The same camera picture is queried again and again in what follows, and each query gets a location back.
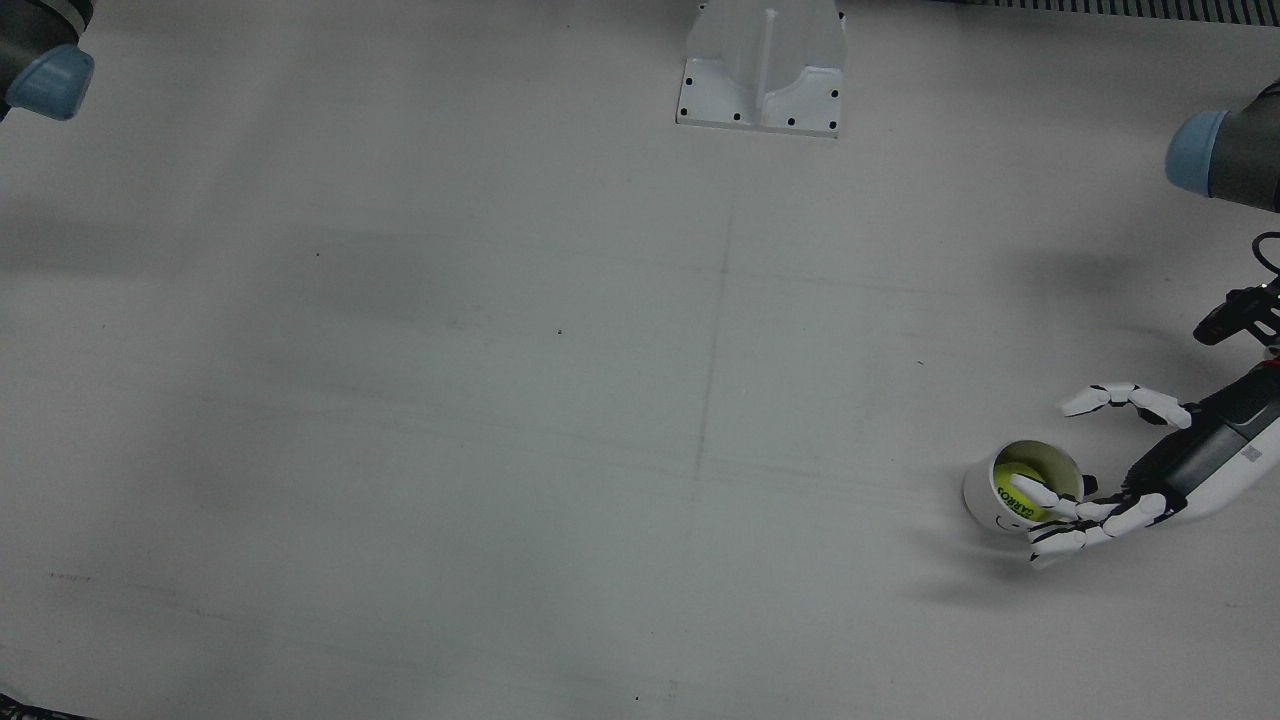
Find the robotic arm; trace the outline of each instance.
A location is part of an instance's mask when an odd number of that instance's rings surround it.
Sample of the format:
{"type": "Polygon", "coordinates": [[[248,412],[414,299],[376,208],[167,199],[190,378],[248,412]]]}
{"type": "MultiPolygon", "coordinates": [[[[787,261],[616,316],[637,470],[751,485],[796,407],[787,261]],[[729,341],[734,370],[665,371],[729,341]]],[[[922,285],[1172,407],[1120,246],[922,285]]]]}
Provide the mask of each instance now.
{"type": "Polygon", "coordinates": [[[1199,113],[1169,145],[1169,182],[1280,213],[1280,79],[1239,111],[1199,113]]]}
{"type": "Polygon", "coordinates": [[[93,77],[81,33],[95,0],[0,0],[0,119],[10,108],[68,120],[93,77]]]}
{"type": "MultiPolygon", "coordinates": [[[[1280,233],[1254,240],[1258,243],[1280,233]]],[[[1044,564],[1126,533],[1169,520],[1194,520],[1217,512],[1258,479],[1280,465],[1280,360],[1276,360],[1280,296],[1270,286],[1234,290],[1226,302],[1196,328],[1196,338],[1216,345],[1247,331],[1267,346],[1270,360],[1201,400],[1180,405],[1175,398],[1132,383],[1093,386],[1062,405],[1066,415],[1105,406],[1133,404],[1170,433],[1142,456],[1125,475],[1120,492],[1080,502],[1062,497],[1030,478],[1015,475],[1012,484],[1032,502],[1060,519],[1028,534],[1032,564],[1044,564]]]]}

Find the cable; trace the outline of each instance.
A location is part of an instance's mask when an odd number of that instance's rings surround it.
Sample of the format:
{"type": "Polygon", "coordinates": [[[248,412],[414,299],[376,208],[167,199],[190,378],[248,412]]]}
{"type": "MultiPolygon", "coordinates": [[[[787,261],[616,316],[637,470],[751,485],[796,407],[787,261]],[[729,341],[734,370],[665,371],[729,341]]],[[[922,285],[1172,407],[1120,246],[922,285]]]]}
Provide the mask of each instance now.
{"type": "Polygon", "coordinates": [[[1280,266],[1277,266],[1271,260],[1267,260],[1266,255],[1262,254],[1262,241],[1263,240],[1276,240],[1280,238],[1280,232],[1265,232],[1258,237],[1253,238],[1253,256],[1262,263],[1262,266],[1271,270],[1272,273],[1280,275],[1280,266]]]}

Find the gray robot arm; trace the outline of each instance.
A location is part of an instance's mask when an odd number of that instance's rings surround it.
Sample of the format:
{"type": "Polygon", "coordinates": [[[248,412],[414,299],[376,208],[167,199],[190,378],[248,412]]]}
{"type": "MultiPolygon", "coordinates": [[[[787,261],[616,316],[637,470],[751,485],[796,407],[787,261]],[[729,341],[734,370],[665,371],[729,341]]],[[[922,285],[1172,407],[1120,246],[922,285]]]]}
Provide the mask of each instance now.
{"type": "Polygon", "coordinates": [[[95,0],[0,0],[0,119],[10,108],[67,120],[79,111],[93,58],[79,37],[95,0]]]}
{"type": "Polygon", "coordinates": [[[1183,190],[1280,213],[1280,81],[1243,110],[1187,120],[1169,145],[1165,174],[1183,190]]]}

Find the robotic hand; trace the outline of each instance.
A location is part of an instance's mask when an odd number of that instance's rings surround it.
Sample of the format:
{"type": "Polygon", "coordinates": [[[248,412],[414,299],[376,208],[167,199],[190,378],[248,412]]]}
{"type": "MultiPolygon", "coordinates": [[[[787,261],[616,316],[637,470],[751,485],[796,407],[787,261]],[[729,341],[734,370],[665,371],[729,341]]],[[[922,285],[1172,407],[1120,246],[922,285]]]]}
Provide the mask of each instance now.
{"type": "Polygon", "coordinates": [[[77,44],[96,0],[0,0],[0,119],[10,108],[68,120],[79,111],[93,58],[77,44]]]}
{"type": "MultiPolygon", "coordinates": [[[[1280,233],[1254,240],[1254,255],[1275,269],[1258,251],[1258,243],[1268,237],[1280,233]]],[[[1271,286],[1280,287],[1280,277],[1271,286]]],[[[1062,404],[1069,416],[1132,404],[1143,419],[1178,429],[1129,469],[1120,492],[1101,500],[1062,497],[1015,475],[1011,482],[1019,491],[1061,518],[1028,533],[1033,565],[1139,528],[1212,515],[1280,465],[1280,360],[1275,359],[1280,295],[1274,287],[1231,291],[1196,328],[1196,338],[1204,345],[1248,331],[1267,345],[1271,357],[1204,400],[1181,405],[1133,383],[1112,383],[1092,386],[1062,404]]]]}

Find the white table surface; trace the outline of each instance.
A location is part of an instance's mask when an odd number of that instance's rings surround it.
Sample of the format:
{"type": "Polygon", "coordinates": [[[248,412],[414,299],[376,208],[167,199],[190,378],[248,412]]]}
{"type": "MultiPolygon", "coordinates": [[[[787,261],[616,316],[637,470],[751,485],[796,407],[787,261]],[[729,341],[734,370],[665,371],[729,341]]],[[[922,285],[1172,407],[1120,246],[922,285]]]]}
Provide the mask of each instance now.
{"type": "Polygon", "coordinates": [[[1162,174],[1266,28],[850,15],[838,141],[673,123],[685,0],[106,3],[0,126],[0,692],[104,720],[1275,712],[1280,495],[1044,573],[964,468],[1114,486],[1252,340],[1162,174]]]}

